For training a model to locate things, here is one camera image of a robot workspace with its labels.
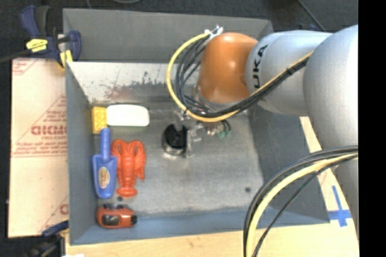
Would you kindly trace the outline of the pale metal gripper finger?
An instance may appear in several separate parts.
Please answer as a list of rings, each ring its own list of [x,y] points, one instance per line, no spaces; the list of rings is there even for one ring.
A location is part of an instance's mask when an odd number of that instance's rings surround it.
[[[191,120],[191,116],[186,111],[178,109],[174,111],[175,122],[188,122]]]
[[[192,158],[196,155],[198,144],[201,141],[201,137],[198,135],[196,129],[188,129],[186,136],[186,151],[185,157]]]

